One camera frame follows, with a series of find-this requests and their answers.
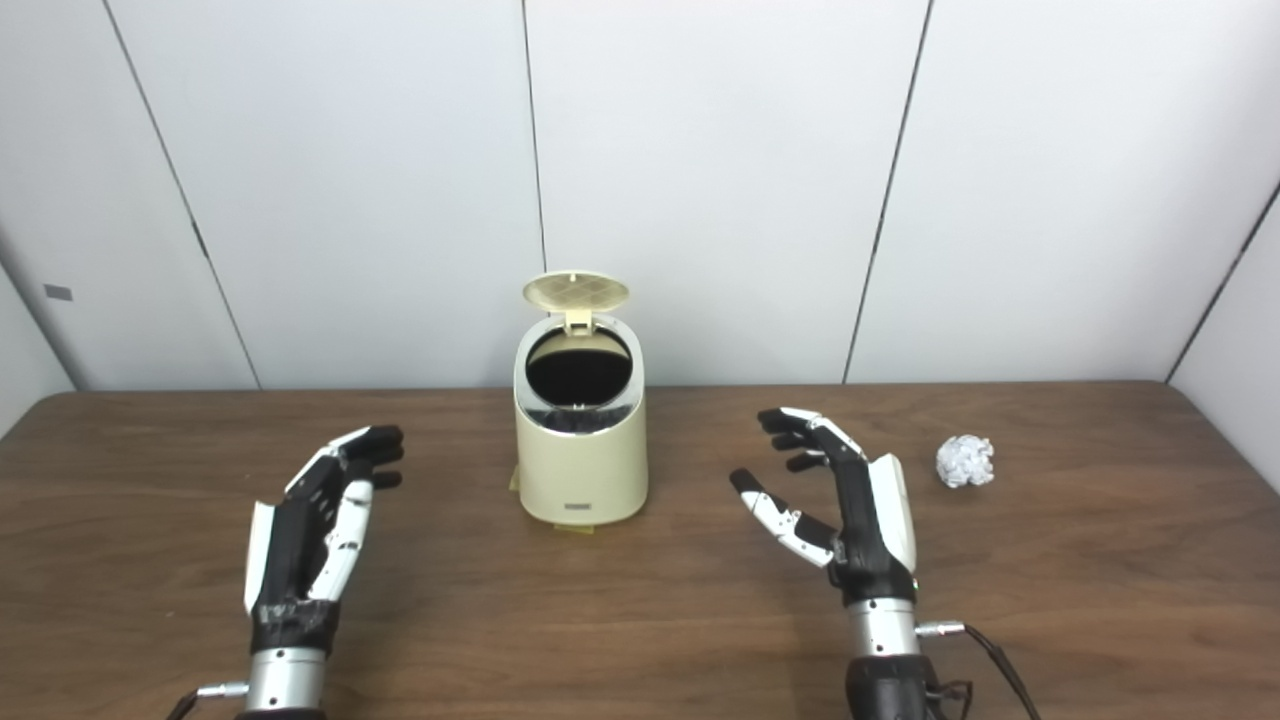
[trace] white wall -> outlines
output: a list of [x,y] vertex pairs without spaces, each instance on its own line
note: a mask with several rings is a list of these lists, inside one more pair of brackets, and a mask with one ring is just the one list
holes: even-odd
[[511,382],[539,316],[518,0],[113,0],[264,387]]
[[530,0],[547,260],[654,383],[836,383],[924,0]]
[[0,255],[79,383],[255,387],[102,4],[0,3]]
[[1280,489],[1280,204],[1240,258],[1174,387]]
[[1277,28],[937,3],[849,380],[1165,378],[1280,172]]
[[0,437],[36,401],[72,389],[63,365],[0,269]]
[[846,377],[927,0],[110,6],[230,313],[102,4],[0,4],[88,388],[504,384],[544,252],[655,384],[1162,378],[1280,170],[1280,5],[940,0]]

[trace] lid hinge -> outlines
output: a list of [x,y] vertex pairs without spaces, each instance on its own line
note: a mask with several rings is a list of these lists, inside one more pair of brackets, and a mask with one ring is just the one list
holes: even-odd
[[595,322],[591,311],[575,309],[564,311],[564,334],[570,337],[586,337],[595,333]]

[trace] crumpled paper ball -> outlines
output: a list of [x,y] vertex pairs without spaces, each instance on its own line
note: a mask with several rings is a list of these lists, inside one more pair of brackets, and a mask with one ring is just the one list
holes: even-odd
[[948,488],[984,486],[996,479],[991,466],[995,454],[996,448],[987,438],[954,437],[938,448],[938,478]]

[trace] trash can opening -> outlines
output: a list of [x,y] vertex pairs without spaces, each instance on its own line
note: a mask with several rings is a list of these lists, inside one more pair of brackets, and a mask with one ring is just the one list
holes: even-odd
[[529,387],[558,407],[599,407],[631,380],[631,354],[618,336],[596,328],[571,337],[557,328],[543,336],[525,363]]

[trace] wooden table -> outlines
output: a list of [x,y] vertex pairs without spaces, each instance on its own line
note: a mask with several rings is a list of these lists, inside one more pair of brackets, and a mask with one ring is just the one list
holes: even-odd
[[[727,482],[753,468],[838,520],[755,424],[819,409],[908,474],[920,619],[1002,642],[1048,720],[1280,717],[1280,498],[1153,383],[650,392],[653,489],[594,536],[527,518],[509,391],[64,395],[0,442],[0,716],[161,719],[243,678],[250,503],[329,438],[407,434],[330,662],[334,720],[837,719],[847,628],[823,574]],[[946,489],[933,452],[991,437],[997,480]],[[986,655],[975,720],[1024,717]],[[236,701],[196,717],[232,717]]]

